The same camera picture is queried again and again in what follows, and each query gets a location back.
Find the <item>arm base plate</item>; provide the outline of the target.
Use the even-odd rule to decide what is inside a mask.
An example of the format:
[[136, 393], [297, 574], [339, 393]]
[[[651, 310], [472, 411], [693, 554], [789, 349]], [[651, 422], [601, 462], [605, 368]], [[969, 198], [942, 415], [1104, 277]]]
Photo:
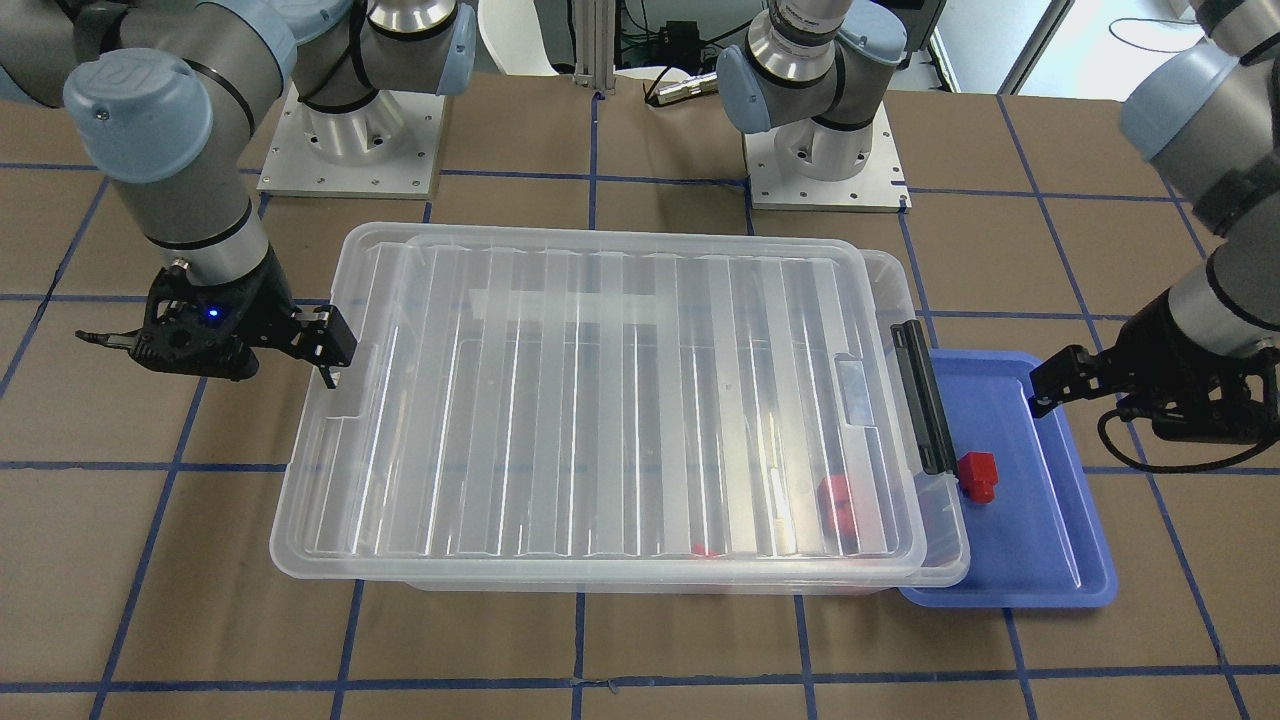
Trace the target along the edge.
[[381, 91], [347, 114], [320, 113], [291, 87], [257, 188], [278, 197], [431, 197], [447, 100]]
[[742, 137], [753, 205], [776, 211], [905, 213], [913, 208], [884, 104], [851, 132], [814, 120]]

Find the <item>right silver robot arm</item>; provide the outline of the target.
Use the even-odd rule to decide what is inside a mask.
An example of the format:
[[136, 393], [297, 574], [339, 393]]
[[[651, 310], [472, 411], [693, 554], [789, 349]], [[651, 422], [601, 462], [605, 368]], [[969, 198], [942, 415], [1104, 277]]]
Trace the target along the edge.
[[321, 117], [374, 117], [392, 149], [384, 97], [462, 94], [477, 36], [466, 1], [5, 1], [3, 97], [63, 109], [163, 258], [138, 329], [77, 337], [228, 380], [271, 348], [334, 388], [358, 342], [338, 306], [294, 302], [241, 154], [288, 88]]

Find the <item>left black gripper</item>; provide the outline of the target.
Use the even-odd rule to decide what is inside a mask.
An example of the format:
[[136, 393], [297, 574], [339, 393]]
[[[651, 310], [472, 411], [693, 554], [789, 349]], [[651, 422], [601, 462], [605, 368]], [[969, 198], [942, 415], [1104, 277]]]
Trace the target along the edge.
[[1175, 323], [1170, 295], [1165, 291], [1126, 322], [1101, 355], [1069, 345], [1032, 369], [1030, 416], [1041, 419], [1106, 389], [1126, 396], [1119, 404], [1123, 419], [1151, 420], [1162, 439], [1277, 439], [1277, 350], [1233, 357], [1202, 348]]

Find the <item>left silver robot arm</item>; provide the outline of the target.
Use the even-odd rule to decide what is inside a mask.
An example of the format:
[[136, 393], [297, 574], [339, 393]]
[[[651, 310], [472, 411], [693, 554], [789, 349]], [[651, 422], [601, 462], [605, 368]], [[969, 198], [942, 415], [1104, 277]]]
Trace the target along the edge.
[[[1041, 418], [1114, 396], [1110, 418], [1166, 441], [1277, 439], [1277, 4], [1197, 1], [1207, 40], [1125, 100], [1120, 128], [1221, 243], [1138, 311], [1115, 345], [1073, 345], [1030, 374]], [[902, 22], [873, 1], [771, 1], [717, 59], [719, 96], [745, 135], [795, 127], [799, 168], [842, 181], [906, 54]]]

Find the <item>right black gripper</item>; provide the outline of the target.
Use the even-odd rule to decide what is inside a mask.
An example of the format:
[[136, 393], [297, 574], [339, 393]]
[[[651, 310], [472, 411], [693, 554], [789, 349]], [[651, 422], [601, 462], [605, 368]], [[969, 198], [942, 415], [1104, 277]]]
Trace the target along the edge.
[[255, 347], [288, 354], [296, 337], [298, 357], [335, 389], [334, 368], [349, 366], [358, 347], [338, 306], [300, 310], [273, 250], [247, 275], [215, 286], [193, 284], [173, 263], [155, 277], [143, 318], [128, 354], [160, 373], [246, 380], [259, 370]]

